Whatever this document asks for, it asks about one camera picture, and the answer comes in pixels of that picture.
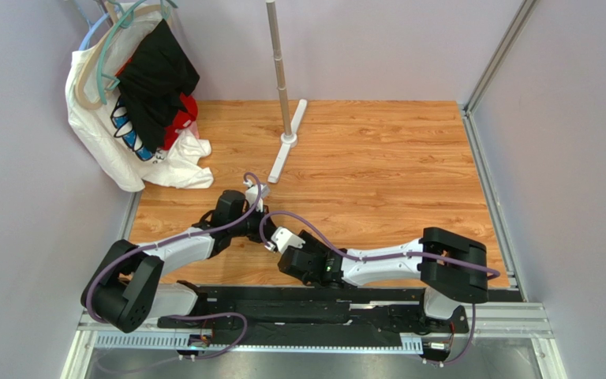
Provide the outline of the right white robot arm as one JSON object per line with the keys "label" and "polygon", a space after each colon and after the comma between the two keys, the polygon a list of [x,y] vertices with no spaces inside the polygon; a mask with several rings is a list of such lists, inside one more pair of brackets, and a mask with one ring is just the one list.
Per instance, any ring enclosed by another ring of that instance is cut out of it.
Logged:
{"label": "right white robot arm", "polygon": [[279,271],[317,288],[353,288],[386,280],[420,280],[427,285],[421,313],[445,321],[462,304],[488,301],[488,281],[499,274],[487,266],[483,243],[438,227],[421,238],[374,250],[334,251],[307,231],[279,227],[267,246],[281,254]]}

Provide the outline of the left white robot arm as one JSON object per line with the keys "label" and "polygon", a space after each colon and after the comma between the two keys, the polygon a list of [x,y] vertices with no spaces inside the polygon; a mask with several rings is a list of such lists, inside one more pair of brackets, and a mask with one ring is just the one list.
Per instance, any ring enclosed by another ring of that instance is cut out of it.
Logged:
{"label": "left white robot arm", "polygon": [[188,316],[199,298],[191,284],[162,284],[168,273],[226,250],[233,239],[260,242],[259,223],[267,213],[266,185],[244,193],[226,190],[216,206],[180,234],[136,245],[114,242],[84,289],[80,303],[95,321],[124,333],[148,319]]}

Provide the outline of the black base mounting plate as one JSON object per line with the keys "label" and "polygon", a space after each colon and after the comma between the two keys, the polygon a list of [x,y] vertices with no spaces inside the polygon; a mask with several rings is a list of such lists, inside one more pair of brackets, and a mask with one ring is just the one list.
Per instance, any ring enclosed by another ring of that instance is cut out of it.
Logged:
{"label": "black base mounting plate", "polygon": [[209,321],[149,319],[160,328],[201,329],[215,345],[242,338],[258,347],[397,347],[402,334],[454,339],[469,332],[469,311],[449,320],[421,313],[421,288],[314,289],[311,287],[196,287],[191,315],[221,313]]}

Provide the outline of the white stand base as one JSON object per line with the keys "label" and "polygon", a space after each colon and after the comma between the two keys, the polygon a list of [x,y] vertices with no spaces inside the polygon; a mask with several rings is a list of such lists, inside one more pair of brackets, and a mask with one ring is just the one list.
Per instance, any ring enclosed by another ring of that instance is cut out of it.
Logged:
{"label": "white stand base", "polygon": [[289,157],[290,151],[297,146],[297,131],[305,115],[307,106],[308,101],[306,99],[300,99],[297,105],[297,109],[294,112],[294,116],[292,117],[292,119],[288,119],[289,107],[283,106],[281,104],[284,132],[280,137],[281,146],[278,155],[275,158],[275,162],[273,163],[271,172],[267,178],[270,183],[277,183],[279,181],[282,176],[283,169],[286,165],[286,161]]}

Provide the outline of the white T-shirt with print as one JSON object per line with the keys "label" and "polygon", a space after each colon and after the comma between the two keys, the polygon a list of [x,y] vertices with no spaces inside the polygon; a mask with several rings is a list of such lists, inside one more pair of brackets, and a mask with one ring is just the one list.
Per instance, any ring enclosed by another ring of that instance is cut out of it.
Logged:
{"label": "white T-shirt with print", "polygon": [[85,57],[72,54],[65,83],[68,121],[103,171],[124,191],[150,182],[205,189],[212,172],[199,165],[211,143],[197,130],[193,98],[200,76],[167,21],[160,21],[116,73],[119,83],[97,110],[84,109],[73,87]]}

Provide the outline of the teal clothes hanger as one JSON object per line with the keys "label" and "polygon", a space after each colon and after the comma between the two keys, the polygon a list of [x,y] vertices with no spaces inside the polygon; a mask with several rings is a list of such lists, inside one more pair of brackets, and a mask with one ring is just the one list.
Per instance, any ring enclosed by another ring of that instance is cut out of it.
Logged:
{"label": "teal clothes hanger", "polygon": [[[116,2],[119,2],[121,4],[121,6],[123,7],[123,9],[128,9],[130,6],[132,6],[135,3],[135,2],[124,3],[124,2],[120,2],[120,1],[116,1]],[[145,1],[145,4],[146,5],[159,5],[160,2],[161,1],[154,4],[154,3],[150,3],[148,1]],[[109,1],[106,2],[106,7],[107,7],[107,13],[110,15],[110,19],[113,22],[114,22],[115,18],[120,17],[119,9],[114,7],[112,4],[110,4]],[[151,30],[153,30],[153,28],[155,28],[155,26],[162,20],[163,20],[163,18],[161,17],[161,14],[158,11],[156,11],[156,12],[146,14],[145,16],[142,16],[142,17],[137,17],[128,28],[118,30],[116,32],[114,38],[111,40],[111,44],[105,55],[105,59],[104,59],[104,63],[103,63],[103,72],[110,74],[112,76],[115,76],[117,78],[116,73],[125,64],[125,61],[127,61],[128,58],[132,55],[132,53],[136,50],[136,48],[137,48],[137,46],[139,46],[141,40]],[[80,51],[82,56],[85,57],[84,65],[87,63],[89,56],[94,51],[96,51],[96,45],[93,47],[89,47],[85,51]],[[82,68],[79,69],[79,73],[76,76],[76,81],[74,83],[74,86],[77,83],[77,78],[78,78],[81,70],[83,69],[84,65],[82,66]],[[92,75],[88,79],[88,83],[86,84],[85,89],[84,89],[86,96],[91,101],[96,101],[99,99],[99,94],[98,94],[96,85],[97,85],[97,80],[95,79],[95,73],[92,73]],[[108,101],[108,96],[112,91],[108,91],[106,93],[107,101]]]}

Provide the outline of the silver metal stand pole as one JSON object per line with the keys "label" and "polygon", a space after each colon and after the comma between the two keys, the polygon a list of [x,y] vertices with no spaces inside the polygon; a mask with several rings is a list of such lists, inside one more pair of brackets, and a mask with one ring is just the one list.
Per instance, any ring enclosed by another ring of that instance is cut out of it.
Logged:
{"label": "silver metal stand pole", "polygon": [[294,132],[292,130],[290,119],[289,100],[286,89],[286,77],[282,57],[282,47],[279,35],[279,24],[276,12],[276,4],[275,0],[266,0],[265,3],[267,8],[267,18],[271,35],[271,45],[273,50],[273,60],[275,64],[279,103],[282,113],[283,139],[285,141],[290,141],[293,139]]}

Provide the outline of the beige clothes hanger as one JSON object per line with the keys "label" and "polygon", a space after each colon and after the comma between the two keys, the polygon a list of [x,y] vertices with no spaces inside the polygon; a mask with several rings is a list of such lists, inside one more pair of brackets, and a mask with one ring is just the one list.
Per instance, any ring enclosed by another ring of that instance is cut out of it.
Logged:
{"label": "beige clothes hanger", "polygon": [[[109,32],[97,43],[96,51],[89,56],[74,86],[77,102],[87,110],[96,110],[102,104],[106,104],[106,93],[118,86],[118,79],[115,76],[103,72],[105,55],[116,32],[120,29],[128,28],[137,17],[142,17],[156,11],[161,14],[164,20],[167,20],[171,14],[171,9],[178,8],[178,4],[175,1],[161,1],[159,5],[146,5],[145,1],[138,1],[128,9],[123,9],[121,4],[116,1],[109,1],[109,3],[119,9],[120,17],[114,19],[114,24]],[[96,101],[91,101],[86,96],[84,90],[92,73],[95,73],[95,79],[97,80],[96,87],[99,99]]]}

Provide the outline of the blue clothes hanger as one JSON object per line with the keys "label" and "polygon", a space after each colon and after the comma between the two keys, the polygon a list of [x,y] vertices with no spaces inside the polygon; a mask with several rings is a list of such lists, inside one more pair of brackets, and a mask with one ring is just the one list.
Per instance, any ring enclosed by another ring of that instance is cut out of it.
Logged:
{"label": "blue clothes hanger", "polygon": [[77,48],[78,51],[85,51],[91,46],[93,36],[107,20],[110,20],[110,15],[108,13],[105,13],[95,23],[89,26],[86,35],[84,36],[79,47]]}

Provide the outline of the aluminium corner post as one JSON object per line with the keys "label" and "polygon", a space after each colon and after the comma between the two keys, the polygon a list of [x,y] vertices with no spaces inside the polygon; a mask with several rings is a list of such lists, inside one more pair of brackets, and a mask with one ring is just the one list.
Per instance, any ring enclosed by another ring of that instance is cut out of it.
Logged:
{"label": "aluminium corner post", "polygon": [[522,29],[529,22],[531,15],[539,3],[539,0],[524,0],[521,2],[516,14],[511,20],[486,68],[481,74],[480,79],[475,85],[469,99],[466,101],[466,104],[463,107],[465,114],[472,114],[478,108],[484,94],[488,91],[493,79],[499,72],[499,69],[510,53],[515,41],[520,36]]}

